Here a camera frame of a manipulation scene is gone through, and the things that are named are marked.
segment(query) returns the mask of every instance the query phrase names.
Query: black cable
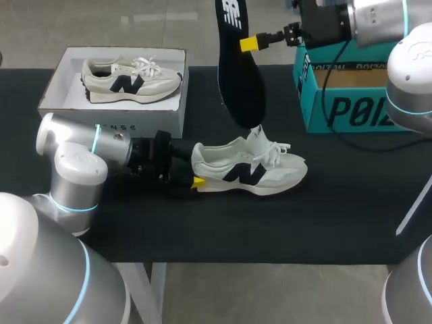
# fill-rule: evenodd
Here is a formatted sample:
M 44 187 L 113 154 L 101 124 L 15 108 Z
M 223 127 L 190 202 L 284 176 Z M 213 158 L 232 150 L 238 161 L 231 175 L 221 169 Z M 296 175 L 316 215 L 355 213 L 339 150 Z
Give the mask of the black cable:
M 327 83 L 329 82 L 331 71 L 335 67 L 335 65 L 338 62 L 338 60 L 341 57 L 341 55 L 344 53 L 344 51 L 345 51 L 345 49 L 346 49 L 346 47 L 348 46 L 349 43 L 350 43 L 350 41 L 347 40 L 346 43 L 344 44 L 344 46 L 341 48 L 340 52 L 336 55 L 336 58 L 334 59 L 333 63 L 331 64 L 331 66 L 329 68 L 329 71 L 328 71 L 328 73 L 327 73 L 327 75 L 325 77 L 325 80 L 324 80 L 323 95 L 321 97 L 321 106 L 322 106 L 322 109 L 323 109 L 323 114 L 324 114 L 325 122 L 327 123 L 327 125 L 329 125 L 329 118 L 328 118 L 326 110 L 325 110 L 325 89 L 327 88 Z M 414 142 L 402 144 L 400 146 L 395 146 L 395 147 L 391 147 L 391 148 L 369 148 L 369 147 L 364 147 L 364 146 L 358 145 L 356 143 L 350 142 L 349 140 L 347 140 L 346 138 L 344 138 L 341 134 L 339 134 L 338 132 L 336 132 L 335 129 L 333 128 L 333 125 L 330 125 L 328 127 L 333 132 L 333 134 L 335 134 L 336 137 L 339 140 L 341 140 L 343 143 L 345 143 L 346 145 L 348 145 L 348 146 L 350 146 L 350 147 L 352 147 L 354 149 L 357 149 L 357 150 L 360 150 L 360 151 L 366 151 L 366 152 L 370 152 L 370 153 L 390 153 L 390 152 L 406 149 L 406 148 L 414 146 L 414 145 L 418 145 L 418 144 L 422 144 L 422 143 L 425 143 L 425 142 L 431 142 L 432 141 L 431 139 L 424 138 L 422 140 L 415 140 Z

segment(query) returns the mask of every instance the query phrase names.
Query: navy n logo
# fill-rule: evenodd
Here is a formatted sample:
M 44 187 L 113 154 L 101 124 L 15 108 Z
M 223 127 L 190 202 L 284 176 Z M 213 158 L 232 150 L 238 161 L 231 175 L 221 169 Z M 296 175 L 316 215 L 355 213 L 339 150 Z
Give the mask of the navy n logo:
M 144 80 L 140 75 L 136 77 L 134 84 L 132 84 L 130 76 L 119 76 L 113 83 L 113 86 L 110 88 L 110 90 L 113 92 L 119 92 L 123 88 L 125 93 L 132 93 L 133 95 L 136 95 L 143 84 Z
M 259 163 L 258 167 L 256 167 L 254 173 L 252 174 L 250 174 L 250 164 L 239 163 L 233 167 L 230 172 L 228 172 L 223 180 L 233 182 L 238 178 L 241 184 L 256 186 L 266 172 L 267 170 L 261 163 Z

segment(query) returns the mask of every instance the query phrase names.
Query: white sneaker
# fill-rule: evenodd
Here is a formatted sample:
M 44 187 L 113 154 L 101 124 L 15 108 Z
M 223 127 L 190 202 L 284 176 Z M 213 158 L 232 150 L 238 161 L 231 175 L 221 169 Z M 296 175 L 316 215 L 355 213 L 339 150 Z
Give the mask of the white sneaker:
M 224 146 L 195 145 L 192 169 L 206 183 L 200 192 L 244 189 L 259 196 L 293 188 L 305 177 L 304 159 L 289 154 L 290 145 L 270 142 L 259 126 L 245 140 L 239 137 Z
M 91 103 L 121 100 L 153 103 L 169 96 L 182 83 L 181 73 L 159 67 L 152 59 L 142 57 L 119 57 L 108 63 L 87 59 L 81 77 Z

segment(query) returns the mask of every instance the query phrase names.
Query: black tablecloth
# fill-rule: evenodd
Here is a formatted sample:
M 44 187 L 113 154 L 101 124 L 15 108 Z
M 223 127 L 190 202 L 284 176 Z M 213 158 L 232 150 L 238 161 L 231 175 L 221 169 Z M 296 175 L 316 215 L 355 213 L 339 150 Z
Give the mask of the black tablecloth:
M 307 134 L 291 66 L 261 68 L 268 87 L 267 136 L 306 158 L 307 183 L 273 198 L 226 192 L 164 196 L 114 177 L 84 238 L 112 262 L 398 263 L 431 232 L 425 199 L 400 236 L 395 230 L 432 174 L 432 145 L 396 153 L 356 151 L 331 134 Z M 0 191 L 47 192 L 50 165 L 34 149 L 38 102 L 51 70 L 0 70 Z M 190 68 L 182 146 L 225 144 L 247 132 L 221 104 L 216 67 Z M 392 146 L 416 134 L 350 134 Z

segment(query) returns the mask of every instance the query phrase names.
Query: blue led ring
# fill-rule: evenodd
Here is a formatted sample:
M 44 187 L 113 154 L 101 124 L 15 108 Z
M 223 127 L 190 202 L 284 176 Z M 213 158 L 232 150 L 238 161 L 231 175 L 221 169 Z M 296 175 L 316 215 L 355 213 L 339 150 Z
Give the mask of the blue led ring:
M 402 108 L 399 108 L 397 105 L 395 105 L 395 103 L 389 98 L 389 93 L 387 92 L 387 90 L 385 91 L 385 94 L 387 95 L 387 100 L 393 105 L 393 107 L 395 107 L 397 110 L 401 111 L 402 113 L 407 113 L 409 115 L 417 115 L 417 116 L 428 115 L 432 113 L 432 110 L 422 112 L 422 113 L 413 113 L 411 111 L 403 110 Z
M 59 204 L 57 201 L 54 200 L 54 198 L 51 196 L 51 193 L 49 193 L 49 198 L 51 198 L 51 200 L 55 203 L 55 205 L 60 208 L 63 209 L 63 211 L 70 211 L 73 213 L 85 213 L 86 211 L 93 211 L 95 210 L 99 204 L 97 204 L 96 206 L 93 206 L 91 208 L 87 208 L 87 209 L 74 209 L 74 208 L 69 208 L 69 207 L 65 207 L 62 206 L 61 204 Z
M 429 240 L 429 238 L 423 242 L 423 244 L 421 245 L 420 250 L 418 252 L 417 271 L 418 271 L 418 278 L 420 279 L 420 284 L 421 284 L 421 287 L 423 289 L 423 292 L 425 293 L 425 296 L 426 296 L 427 300 L 429 301 L 429 304 L 432 305 L 432 296 L 431 296 L 431 293 L 429 292 L 429 290 L 427 289 L 425 277 L 423 277 L 423 271 L 421 269 L 421 255 L 423 253 L 423 248 L 425 247 L 426 242 Z
M 404 38 L 405 38 L 408 36 L 408 26 L 409 26 L 408 6 L 406 5 L 406 0 L 402 0 L 402 7 L 404 8 Z
M 96 143 L 97 143 L 97 140 L 99 139 L 99 134 L 101 133 L 101 130 L 102 130 L 101 125 L 97 124 L 96 125 L 96 133 L 94 133 L 94 140 L 93 140 L 91 153 L 95 153 Z
M 84 275 L 84 282 L 82 283 L 82 288 L 80 291 L 80 294 L 78 295 L 78 299 L 76 300 L 76 303 L 71 310 L 69 316 L 66 318 L 66 320 L 63 322 L 63 324 L 70 324 L 72 319 L 74 319 L 76 313 L 78 312 L 78 309 L 80 309 L 80 306 L 82 304 L 82 301 L 86 295 L 87 287 L 88 287 L 88 281 L 90 280 L 90 258 L 88 256 L 88 251 L 84 243 L 80 241 L 82 245 L 82 249 L 84 250 L 84 255 L 86 257 L 86 273 Z

